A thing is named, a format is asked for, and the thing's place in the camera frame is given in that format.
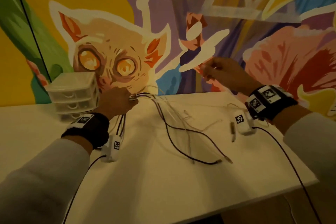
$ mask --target wristband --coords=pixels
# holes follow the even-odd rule
[[[273,120],[283,109],[297,105],[293,96],[279,86],[255,89],[245,103],[253,119]]]
[[[107,143],[109,124],[108,118],[101,113],[84,114],[71,123],[61,137],[84,137],[96,149]]]

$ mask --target white long-sleeve shirt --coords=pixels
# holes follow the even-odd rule
[[[311,113],[283,141],[336,191],[336,123]],[[73,141],[57,139],[0,184],[2,223],[59,224],[89,167],[89,155]]]

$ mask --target orange eye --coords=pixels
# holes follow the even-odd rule
[[[130,59],[122,59],[117,64],[117,72],[122,76],[127,76],[133,73],[135,70],[135,63]]]
[[[87,70],[94,71],[100,67],[99,58],[89,50],[85,50],[78,54],[78,59],[82,66]]]

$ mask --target table surface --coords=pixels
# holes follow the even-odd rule
[[[155,105],[140,99],[126,118],[125,138],[117,162],[98,161],[85,176],[67,223],[188,223],[225,209],[259,201],[300,187],[285,155],[264,131],[237,134],[231,142],[229,122],[235,103],[227,92],[167,96],[188,122],[199,129],[220,120],[205,133],[228,155],[233,164],[192,162],[171,145]],[[182,127],[178,118],[165,116]],[[0,108],[0,181],[58,138],[67,124],[58,120],[52,104]],[[287,151],[304,184],[317,182],[313,173],[283,143],[281,133],[266,128]],[[185,131],[170,129],[172,140],[184,152]],[[221,155],[206,137],[191,133],[191,154],[213,162]],[[100,155],[91,154],[91,161]]]

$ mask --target orange ear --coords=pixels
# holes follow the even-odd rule
[[[159,50],[157,50],[157,47],[160,43],[159,39],[153,39],[151,43],[147,47],[147,54],[145,58],[148,59],[145,61],[151,68],[156,64],[156,62],[159,61],[159,59],[162,57],[162,55],[159,56]]]
[[[58,12],[58,13],[59,13],[59,16],[61,17],[63,28],[71,36],[74,42],[77,42],[78,40],[87,36],[87,35],[80,36],[81,29],[78,27],[76,22],[74,22],[70,17],[64,15],[63,13],[61,12]]]

